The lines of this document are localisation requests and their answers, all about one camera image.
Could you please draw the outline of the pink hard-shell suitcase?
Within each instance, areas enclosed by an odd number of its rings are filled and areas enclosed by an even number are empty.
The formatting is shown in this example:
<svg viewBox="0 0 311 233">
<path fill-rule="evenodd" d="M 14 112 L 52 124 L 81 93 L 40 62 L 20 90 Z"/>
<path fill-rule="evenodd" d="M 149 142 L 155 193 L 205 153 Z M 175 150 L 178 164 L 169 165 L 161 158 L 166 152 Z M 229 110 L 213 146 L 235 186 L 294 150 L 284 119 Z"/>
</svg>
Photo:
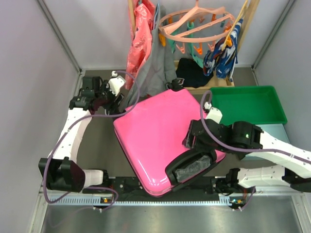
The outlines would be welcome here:
<svg viewBox="0 0 311 233">
<path fill-rule="evenodd" d="M 144 190 L 160 197 L 216 167 L 225 153 L 185 146 L 200 104 L 182 88 L 166 90 L 139 102 L 113 124 L 118 141 Z"/>
</svg>

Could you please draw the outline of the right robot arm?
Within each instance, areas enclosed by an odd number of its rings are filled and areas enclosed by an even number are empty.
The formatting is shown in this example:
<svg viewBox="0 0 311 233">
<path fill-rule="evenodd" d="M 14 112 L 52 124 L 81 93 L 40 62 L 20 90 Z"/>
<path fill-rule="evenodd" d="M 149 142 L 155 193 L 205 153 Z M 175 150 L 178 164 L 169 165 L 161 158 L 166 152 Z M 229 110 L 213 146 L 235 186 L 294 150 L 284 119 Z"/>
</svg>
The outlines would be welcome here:
<svg viewBox="0 0 311 233">
<path fill-rule="evenodd" d="M 254 186 L 288 186 L 311 191 L 311 153 L 297 148 L 245 121 L 224 125 L 212 119 L 192 120 L 183 145 L 188 149 L 234 153 L 239 158 L 258 157 L 274 163 L 261 168 L 232 168 L 215 188 L 220 193 Z"/>
</svg>

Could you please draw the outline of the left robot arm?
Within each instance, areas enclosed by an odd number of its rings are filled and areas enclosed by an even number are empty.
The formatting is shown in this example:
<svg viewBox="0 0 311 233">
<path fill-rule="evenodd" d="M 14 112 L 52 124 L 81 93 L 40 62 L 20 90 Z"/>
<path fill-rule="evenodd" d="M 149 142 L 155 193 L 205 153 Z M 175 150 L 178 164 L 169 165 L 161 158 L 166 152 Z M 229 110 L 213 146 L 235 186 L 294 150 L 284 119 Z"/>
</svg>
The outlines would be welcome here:
<svg viewBox="0 0 311 233">
<path fill-rule="evenodd" d="M 94 186 L 99 192 L 110 188 L 107 172 L 100 169 L 84 170 L 77 165 L 77 154 L 83 135 L 92 116 L 99 108 L 107 114 L 116 113 L 123 99 L 120 94 L 125 84 L 122 76 L 103 80 L 101 77 L 84 76 L 78 95 L 69 102 L 68 116 L 60 135 L 60 143 L 52 150 L 53 156 L 40 159 L 38 168 L 46 178 L 46 188 L 65 192 L 81 192 Z"/>
</svg>

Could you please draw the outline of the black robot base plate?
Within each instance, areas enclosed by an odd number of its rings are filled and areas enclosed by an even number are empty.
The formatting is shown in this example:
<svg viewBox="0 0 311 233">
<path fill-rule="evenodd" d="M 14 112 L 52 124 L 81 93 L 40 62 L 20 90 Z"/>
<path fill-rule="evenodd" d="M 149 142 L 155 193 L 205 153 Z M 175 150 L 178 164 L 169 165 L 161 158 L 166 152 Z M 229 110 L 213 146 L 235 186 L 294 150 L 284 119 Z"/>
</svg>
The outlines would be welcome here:
<svg viewBox="0 0 311 233">
<path fill-rule="evenodd" d="M 200 177 L 177 191 L 169 191 L 160 197 L 153 197 L 142 187 L 137 177 L 111 177 L 103 187 L 112 188 L 118 192 L 118 201 L 210 201 L 217 200 L 219 194 L 237 193 L 246 197 L 253 188 L 243 188 L 237 184 L 227 185 L 224 178 Z"/>
</svg>

